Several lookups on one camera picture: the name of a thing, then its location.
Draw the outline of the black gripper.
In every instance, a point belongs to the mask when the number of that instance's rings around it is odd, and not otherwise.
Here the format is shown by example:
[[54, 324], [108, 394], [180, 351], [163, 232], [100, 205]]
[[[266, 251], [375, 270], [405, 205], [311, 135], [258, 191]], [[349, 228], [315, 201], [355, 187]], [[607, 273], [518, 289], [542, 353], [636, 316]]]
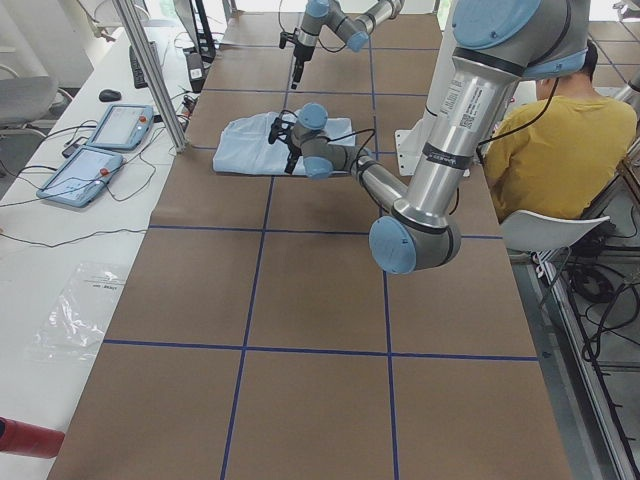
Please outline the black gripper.
[[298, 141], [293, 136], [289, 136], [287, 138], [286, 145], [288, 147], [289, 154], [286, 160], [284, 172], [286, 174], [293, 174], [298, 160], [302, 156], [302, 151]]
[[294, 38], [295, 64], [292, 72], [291, 89], [296, 90], [304, 73], [304, 65], [310, 61], [315, 51], [315, 36], [298, 35]]

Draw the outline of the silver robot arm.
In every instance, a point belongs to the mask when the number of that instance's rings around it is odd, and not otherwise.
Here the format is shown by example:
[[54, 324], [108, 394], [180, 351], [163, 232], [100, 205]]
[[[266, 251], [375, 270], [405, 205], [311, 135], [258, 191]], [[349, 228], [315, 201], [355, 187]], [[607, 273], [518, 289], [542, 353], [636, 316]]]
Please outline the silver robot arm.
[[488, 136], [517, 83], [579, 70], [586, 55], [586, 1], [456, 1], [449, 31], [454, 68], [413, 178], [402, 183], [361, 147], [333, 144], [317, 103], [269, 134], [289, 150], [286, 171], [302, 164], [312, 179], [352, 175], [384, 210], [369, 232], [379, 267], [407, 274], [448, 263], [460, 248], [450, 203], [476, 148]]
[[403, 7], [404, 1], [401, 0], [377, 1], [352, 19], [342, 10], [338, 1], [308, 1], [300, 26], [293, 32], [283, 31], [280, 34], [281, 49], [287, 43], [294, 45], [291, 88], [296, 89], [301, 82], [304, 66], [313, 57], [323, 27], [329, 28], [351, 51], [359, 52], [376, 27], [386, 20], [395, 19]]

